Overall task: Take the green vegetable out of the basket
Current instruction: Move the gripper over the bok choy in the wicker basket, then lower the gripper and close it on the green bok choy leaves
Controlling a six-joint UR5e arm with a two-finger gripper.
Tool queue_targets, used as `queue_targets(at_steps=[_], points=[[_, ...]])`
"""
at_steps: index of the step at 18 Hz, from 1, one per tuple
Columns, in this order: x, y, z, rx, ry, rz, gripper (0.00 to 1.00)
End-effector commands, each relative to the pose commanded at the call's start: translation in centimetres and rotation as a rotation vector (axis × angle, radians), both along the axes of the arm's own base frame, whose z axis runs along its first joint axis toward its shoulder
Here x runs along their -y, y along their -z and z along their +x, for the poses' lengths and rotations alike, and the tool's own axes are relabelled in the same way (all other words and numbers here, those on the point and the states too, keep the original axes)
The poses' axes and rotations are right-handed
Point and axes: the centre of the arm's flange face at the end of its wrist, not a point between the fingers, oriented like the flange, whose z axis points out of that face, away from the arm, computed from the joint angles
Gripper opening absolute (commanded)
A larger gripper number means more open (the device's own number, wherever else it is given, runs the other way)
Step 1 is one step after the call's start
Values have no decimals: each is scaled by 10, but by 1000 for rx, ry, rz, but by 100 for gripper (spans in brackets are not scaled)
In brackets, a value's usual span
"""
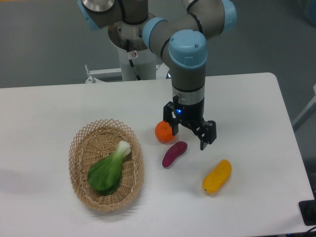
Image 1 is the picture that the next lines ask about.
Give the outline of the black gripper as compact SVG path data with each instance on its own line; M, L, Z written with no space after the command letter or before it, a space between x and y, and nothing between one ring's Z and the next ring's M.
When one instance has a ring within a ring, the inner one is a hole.
M163 121L171 127L172 135L178 133L178 124L192 130L194 135L199 138L200 150L203 151L207 145L212 144L217 138L216 122L204 120L204 98L192 105L180 104L179 100L179 96L175 95L173 102L169 101L163 107Z

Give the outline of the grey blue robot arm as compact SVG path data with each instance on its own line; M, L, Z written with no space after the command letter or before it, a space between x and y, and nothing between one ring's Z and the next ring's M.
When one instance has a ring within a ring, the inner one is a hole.
M229 0L186 0L186 15L168 21L149 13L146 0L79 0L78 7L93 29L108 27L111 41L128 54L149 50L170 70L172 100L163 120L173 135L182 125L200 140L200 149L215 141L216 123L205 121L206 41L231 30L237 11Z

